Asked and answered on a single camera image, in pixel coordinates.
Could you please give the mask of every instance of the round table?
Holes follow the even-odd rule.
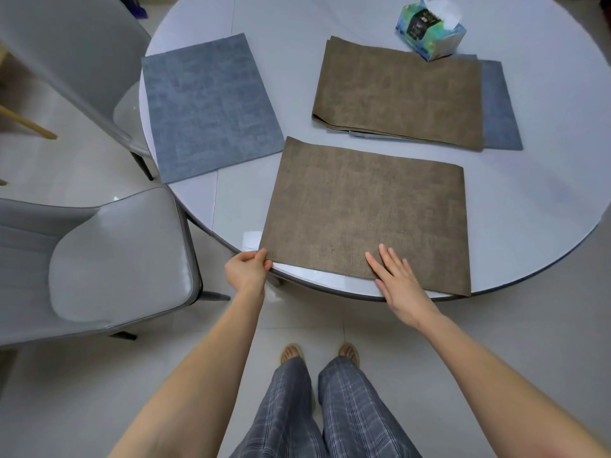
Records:
[[[588,33],[552,0],[453,0],[467,29],[458,52],[503,63],[523,151],[367,140],[314,124],[326,40],[407,51],[394,26],[401,8],[416,1],[179,0],[147,55],[244,32],[285,137],[462,166],[472,291],[490,291],[558,261],[600,221],[611,194],[611,72]],[[139,101],[156,159],[144,80]],[[200,227],[234,251],[250,250],[263,230],[280,156],[169,186]],[[283,264],[272,271],[327,292],[381,299],[371,280]]]

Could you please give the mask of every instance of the foot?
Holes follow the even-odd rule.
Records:
[[[299,349],[295,344],[289,344],[284,347],[284,352],[280,356],[280,364],[284,364],[287,360],[293,357],[300,357]]]
[[[356,365],[358,368],[360,365],[359,354],[356,351],[356,348],[350,343],[344,343],[339,352],[337,353],[340,357],[346,357],[350,359],[352,363]]]

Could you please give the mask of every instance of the gray plaid pants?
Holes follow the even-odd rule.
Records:
[[[322,434],[312,418],[312,401],[306,364],[291,358],[274,372],[255,421],[232,458],[421,458],[350,359],[336,357],[318,375]]]

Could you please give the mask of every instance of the brown placemat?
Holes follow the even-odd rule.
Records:
[[[481,66],[453,58],[327,41],[312,117],[364,130],[482,150]]]
[[[279,263],[373,278],[392,246],[425,289],[470,295],[462,167],[288,137],[261,247]]]

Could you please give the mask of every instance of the person's left hand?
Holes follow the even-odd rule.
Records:
[[[250,290],[262,293],[266,273],[270,270],[272,261],[266,260],[267,250],[241,252],[225,264],[227,281],[240,292]]]

